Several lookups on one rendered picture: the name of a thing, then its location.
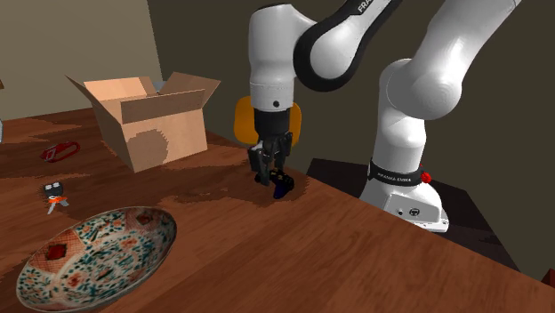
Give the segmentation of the open cardboard box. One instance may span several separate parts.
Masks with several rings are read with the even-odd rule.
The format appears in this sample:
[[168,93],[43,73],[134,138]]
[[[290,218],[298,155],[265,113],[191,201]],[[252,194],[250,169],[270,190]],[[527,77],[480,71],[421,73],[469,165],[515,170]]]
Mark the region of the open cardboard box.
[[207,150],[203,107],[216,79],[174,72],[160,89],[147,76],[69,82],[92,103],[107,146],[136,173]]

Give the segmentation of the black car key with orange tag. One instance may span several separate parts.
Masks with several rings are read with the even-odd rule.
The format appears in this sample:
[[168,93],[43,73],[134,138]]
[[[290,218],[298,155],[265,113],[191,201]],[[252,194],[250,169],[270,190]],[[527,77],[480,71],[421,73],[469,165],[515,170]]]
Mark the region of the black car key with orange tag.
[[44,194],[49,203],[48,214],[53,212],[56,205],[68,206],[68,199],[63,196],[63,185],[60,182],[45,185]]

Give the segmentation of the dark blue small object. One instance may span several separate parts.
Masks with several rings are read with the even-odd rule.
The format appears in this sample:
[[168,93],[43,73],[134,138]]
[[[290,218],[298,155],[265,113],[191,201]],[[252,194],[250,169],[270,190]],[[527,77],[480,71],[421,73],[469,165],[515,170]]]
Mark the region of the dark blue small object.
[[269,172],[270,181],[275,184],[273,197],[280,199],[294,189],[294,179],[282,170],[273,169]]

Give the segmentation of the patterned ceramic bowl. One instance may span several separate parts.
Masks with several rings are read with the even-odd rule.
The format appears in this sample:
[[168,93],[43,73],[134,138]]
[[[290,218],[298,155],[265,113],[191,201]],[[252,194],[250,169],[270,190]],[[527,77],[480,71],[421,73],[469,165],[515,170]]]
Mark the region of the patterned ceramic bowl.
[[20,303],[44,313],[105,306],[152,276],[177,235],[173,216],[156,207],[99,213],[65,229],[28,260],[16,281]]

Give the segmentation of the orange chair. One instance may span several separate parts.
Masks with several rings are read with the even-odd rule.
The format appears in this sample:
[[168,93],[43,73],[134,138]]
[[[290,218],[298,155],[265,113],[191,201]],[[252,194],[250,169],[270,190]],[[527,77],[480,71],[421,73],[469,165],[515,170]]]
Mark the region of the orange chair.
[[[293,134],[293,146],[299,141],[301,125],[302,112],[300,107],[294,102],[290,110],[289,126],[289,131]],[[238,141],[251,146],[258,142],[258,133],[254,128],[254,110],[251,106],[250,96],[245,96],[237,101],[233,129]]]

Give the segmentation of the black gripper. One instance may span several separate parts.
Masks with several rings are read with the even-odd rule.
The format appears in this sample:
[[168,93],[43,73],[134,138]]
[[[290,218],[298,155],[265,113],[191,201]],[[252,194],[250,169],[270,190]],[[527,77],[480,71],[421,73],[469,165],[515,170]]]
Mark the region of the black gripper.
[[247,150],[251,170],[255,172],[255,181],[269,186],[269,165],[273,156],[263,147],[267,139],[277,137],[276,152],[274,154],[275,167],[283,171],[286,158],[290,155],[293,134],[289,132],[290,109],[275,112],[254,110],[254,129],[258,134],[255,146]]

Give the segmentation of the brown wooden table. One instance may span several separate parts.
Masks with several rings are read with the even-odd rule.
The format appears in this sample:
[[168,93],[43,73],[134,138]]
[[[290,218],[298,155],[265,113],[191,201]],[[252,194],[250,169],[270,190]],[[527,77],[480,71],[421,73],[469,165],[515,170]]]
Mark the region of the brown wooden table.
[[[65,141],[80,150],[39,156]],[[555,289],[302,173],[282,200],[246,152],[214,134],[206,151],[140,173],[102,141],[90,109],[9,120],[0,143],[0,313],[16,280],[65,228],[106,210],[160,207],[173,248],[133,292],[89,313],[555,313]],[[48,214],[44,186],[68,206]]]

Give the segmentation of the dark robot stand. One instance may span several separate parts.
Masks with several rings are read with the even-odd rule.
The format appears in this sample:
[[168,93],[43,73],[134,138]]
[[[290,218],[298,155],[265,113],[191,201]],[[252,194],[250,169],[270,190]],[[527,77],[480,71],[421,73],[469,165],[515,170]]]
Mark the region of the dark robot stand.
[[[359,197],[366,184],[366,172],[366,165],[313,158],[307,175],[342,192]],[[435,180],[431,182],[431,186],[441,196],[450,222],[448,231],[438,233],[438,236],[519,271],[465,190]]]

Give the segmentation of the red carabiner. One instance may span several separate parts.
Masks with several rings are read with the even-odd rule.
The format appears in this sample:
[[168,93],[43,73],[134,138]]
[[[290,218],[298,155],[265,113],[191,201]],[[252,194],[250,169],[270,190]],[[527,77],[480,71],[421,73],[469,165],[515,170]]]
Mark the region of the red carabiner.
[[65,141],[46,148],[39,157],[47,163],[56,163],[75,155],[79,150],[78,142]]

